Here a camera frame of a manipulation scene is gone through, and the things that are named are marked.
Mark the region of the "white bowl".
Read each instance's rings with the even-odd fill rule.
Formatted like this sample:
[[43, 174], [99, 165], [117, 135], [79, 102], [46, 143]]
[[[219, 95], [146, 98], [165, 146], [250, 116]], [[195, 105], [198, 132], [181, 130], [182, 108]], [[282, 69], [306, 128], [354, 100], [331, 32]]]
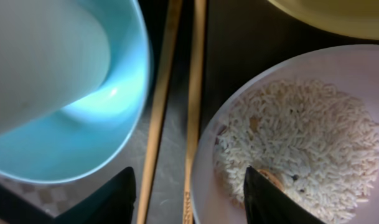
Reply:
[[[213, 171], [213, 147], [227, 114], [251, 90], [282, 79], [321, 80], [361, 99], [379, 123], [379, 45], [345, 45], [285, 60], [252, 78], [220, 107], [205, 128], [192, 166], [191, 202], [196, 223], [246, 223], [246, 213], [224, 196]], [[379, 171], [367, 203], [351, 223], [379, 223]]]

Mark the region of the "light blue bowl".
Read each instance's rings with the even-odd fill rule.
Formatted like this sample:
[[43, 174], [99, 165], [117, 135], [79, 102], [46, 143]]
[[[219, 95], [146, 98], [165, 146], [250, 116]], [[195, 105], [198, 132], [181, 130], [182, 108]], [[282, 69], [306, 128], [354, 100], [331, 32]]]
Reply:
[[36, 184], [81, 179], [112, 160], [146, 104], [152, 47], [137, 1], [76, 1], [106, 32], [110, 67], [86, 96], [0, 134], [0, 175]]

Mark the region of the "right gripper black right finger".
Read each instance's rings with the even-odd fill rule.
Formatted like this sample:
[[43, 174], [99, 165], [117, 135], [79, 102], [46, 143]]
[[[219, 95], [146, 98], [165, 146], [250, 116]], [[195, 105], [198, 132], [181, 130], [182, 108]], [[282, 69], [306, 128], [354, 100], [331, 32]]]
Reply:
[[248, 224], [324, 224], [250, 166], [243, 189]]

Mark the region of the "leftover cooked rice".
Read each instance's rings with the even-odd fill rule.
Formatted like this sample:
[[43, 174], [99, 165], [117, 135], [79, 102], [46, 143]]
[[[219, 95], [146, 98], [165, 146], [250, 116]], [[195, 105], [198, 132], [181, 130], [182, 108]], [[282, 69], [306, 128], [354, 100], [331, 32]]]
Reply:
[[347, 223], [367, 202], [379, 168], [378, 123], [363, 102], [319, 80], [278, 80], [251, 90], [221, 117], [213, 168], [243, 207], [247, 167], [325, 223]]

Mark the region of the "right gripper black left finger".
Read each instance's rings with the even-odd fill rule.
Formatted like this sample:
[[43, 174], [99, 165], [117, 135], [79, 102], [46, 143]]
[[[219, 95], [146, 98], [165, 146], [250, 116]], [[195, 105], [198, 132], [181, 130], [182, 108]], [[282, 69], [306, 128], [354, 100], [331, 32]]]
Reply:
[[136, 201], [134, 169], [127, 167], [73, 208], [54, 219], [60, 224], [131, 224]]

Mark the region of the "wooden chopstick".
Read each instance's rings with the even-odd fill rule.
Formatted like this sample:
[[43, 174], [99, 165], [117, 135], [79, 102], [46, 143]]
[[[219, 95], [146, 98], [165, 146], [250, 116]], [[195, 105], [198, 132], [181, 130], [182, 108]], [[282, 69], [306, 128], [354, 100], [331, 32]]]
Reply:
[[174, 59], [175, 43], [179, 30], [182, 0], [169, 0], [157, 69], [157, 80], [152, 101], [149, 137], [147, 140], [141, 190], [139, 195], [137, 224], [145, 224], [151, 198], [154, 173], [164, 124], [167, 92]]
[[184, 206], [182, 214], [183, 224], [193, 224], [194, 222], [193, 208], [191, 204], [190, 184], [192, 165], [194, 163], [195, 154], [197, 152], [197, 145], [199, 141], [206, 21], [207, 0], [195, 0], [189, 67]]

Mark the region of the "white cup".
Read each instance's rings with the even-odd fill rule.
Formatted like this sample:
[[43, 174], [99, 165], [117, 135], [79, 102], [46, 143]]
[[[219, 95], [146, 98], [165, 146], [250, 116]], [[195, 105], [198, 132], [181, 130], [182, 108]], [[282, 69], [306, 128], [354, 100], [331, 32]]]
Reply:
[[0, 0], [0, 134], [96, 90], [111, 50], [76, 1]]

